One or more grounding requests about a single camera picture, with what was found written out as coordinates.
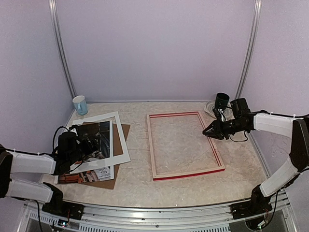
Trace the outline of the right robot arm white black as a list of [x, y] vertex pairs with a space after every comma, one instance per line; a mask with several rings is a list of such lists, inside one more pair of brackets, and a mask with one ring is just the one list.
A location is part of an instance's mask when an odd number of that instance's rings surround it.
[[219, 111], [215, 109], [213, 112], [216, 120], [205, 128], [203, 135], [223, 140], [237, 132], [261, 131], [291, 140], [291, 150], [286, 162], [252, 190], [248, 201], [231, 205], [234, 218], [271, 211], [271, 197], [292, 184], [309, 166], [309, 117], [286, 116], [265, 110], [252, 112], [245, 98], [233, 100], [230, 105], [233, 119], [222, 121]]

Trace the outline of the red wooden picture frame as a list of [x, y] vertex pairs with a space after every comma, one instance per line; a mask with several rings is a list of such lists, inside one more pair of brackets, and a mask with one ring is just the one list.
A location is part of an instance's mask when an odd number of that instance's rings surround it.
[[205, 128], [198, 111], [147, 115], [154, 181], [225, 171], [214, 142], [202, 134]]

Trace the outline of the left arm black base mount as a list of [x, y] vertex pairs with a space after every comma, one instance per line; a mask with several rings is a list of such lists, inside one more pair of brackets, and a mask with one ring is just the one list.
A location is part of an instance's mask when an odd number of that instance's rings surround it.
[[84, 205], [70, 202], [61, 202], [57, 205], [45, 203], [42, 206], [42, 211], [67, 219], [81, 220], [84, 213]]

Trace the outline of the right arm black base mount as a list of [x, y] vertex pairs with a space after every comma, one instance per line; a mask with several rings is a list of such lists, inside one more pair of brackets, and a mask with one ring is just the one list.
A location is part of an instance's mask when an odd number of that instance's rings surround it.
[[230, 206], [233, 219], [240, 219], [251, 217], [254, 215], [271, 211], [272, 206], [269, 203], [257, 203], [254, 204], [251, 201], [245, 201], [241, 203], [235, 203]]

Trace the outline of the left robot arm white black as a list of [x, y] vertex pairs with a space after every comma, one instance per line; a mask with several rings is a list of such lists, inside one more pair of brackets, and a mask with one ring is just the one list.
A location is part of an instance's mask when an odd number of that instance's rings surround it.
[[57, 215], [67, 211], [63, 193], [48, 183], [13, 179], [16, 173], [63, 175], [73, 171], [78, 161], [84, 161], [99, 150], [95, 139], [80, 137], [67, 131], [58, 137], [57, 147], [51, 154], [31, 154], [0, 147], [0, 197], [35, 200], [48, 204]]

